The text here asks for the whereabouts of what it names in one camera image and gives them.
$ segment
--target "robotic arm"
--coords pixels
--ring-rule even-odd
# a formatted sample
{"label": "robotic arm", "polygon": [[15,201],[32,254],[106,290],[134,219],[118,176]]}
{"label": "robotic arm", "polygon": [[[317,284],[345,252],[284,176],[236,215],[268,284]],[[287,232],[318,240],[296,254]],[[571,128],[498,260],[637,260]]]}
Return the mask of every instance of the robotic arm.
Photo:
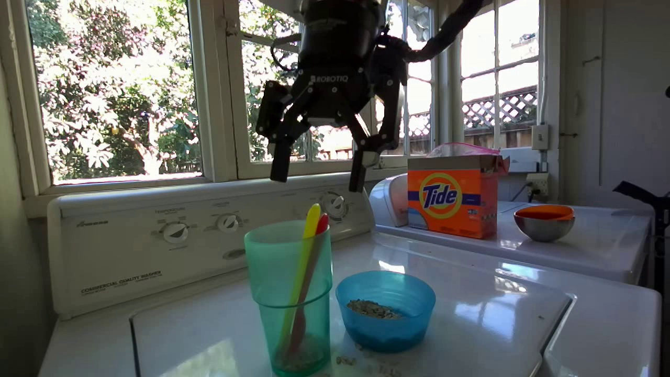
{"label": "robotic arm", "polygon": [[[401,83],[408,62],[429,61],[457,40],[464,27],[491,0],[464,0],[440,32],[413,49],[388,36],[378,0],[306,0],[302,8],[298,78],[293,87],[266,82],[256,129],[275,144],[271,178],[287,181],[293,143],[310,125],[348,125],[357,143],[351,191],[362,191],[365,170],[382,151],[398,146]],[[379,97],[384,124],[366,133],[362,107]]]}

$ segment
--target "blue bowl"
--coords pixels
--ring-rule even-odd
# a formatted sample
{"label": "blue bowl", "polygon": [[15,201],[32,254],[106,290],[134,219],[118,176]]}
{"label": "blue bowl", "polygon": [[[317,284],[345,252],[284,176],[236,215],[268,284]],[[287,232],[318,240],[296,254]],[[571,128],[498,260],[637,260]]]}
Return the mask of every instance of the blue bowl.
{"label": "blue bowl", "polygon": [[419,343],[435,308],[435,290],[428,283],[388,270],[343,278],[336,298],[351,337],[376,352]]}

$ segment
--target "orange bowl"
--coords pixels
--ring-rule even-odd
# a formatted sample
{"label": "orange bowl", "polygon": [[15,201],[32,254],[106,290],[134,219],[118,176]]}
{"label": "orange bowl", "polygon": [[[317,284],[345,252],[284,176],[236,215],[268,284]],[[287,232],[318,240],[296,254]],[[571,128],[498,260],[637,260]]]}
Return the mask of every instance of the orange bowl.
{"label": "orange bowl", "polygon": [[531,204],[515,211],[515,221],[534,240],[552,242],[565,236],[574,226],[574,210],[567,204]]}

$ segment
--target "teal plastic cup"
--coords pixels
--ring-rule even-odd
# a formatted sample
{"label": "teal plastic cup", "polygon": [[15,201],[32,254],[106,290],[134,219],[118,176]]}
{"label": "teal plastic cup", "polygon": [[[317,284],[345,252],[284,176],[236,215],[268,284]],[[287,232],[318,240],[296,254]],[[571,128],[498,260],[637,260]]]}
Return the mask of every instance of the teal plastic cup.
{"label": "teal plastic cup", "polygon": [[303,221],[277,221],[246,235],[251,294],[266,332],[273,371],[312,374],[331,359],[331,231],[302,238]]}

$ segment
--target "orange detergent box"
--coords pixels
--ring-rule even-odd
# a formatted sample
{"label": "orange detergent box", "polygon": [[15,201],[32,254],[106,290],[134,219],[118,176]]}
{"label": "orange detergent box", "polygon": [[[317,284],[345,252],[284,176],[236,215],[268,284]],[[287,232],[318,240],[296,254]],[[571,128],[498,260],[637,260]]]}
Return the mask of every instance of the orange detergent box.
{"label": "orange detergent box", "polygon": [[501,154],[408,158],[408,223],[470,238],[497,235]]}

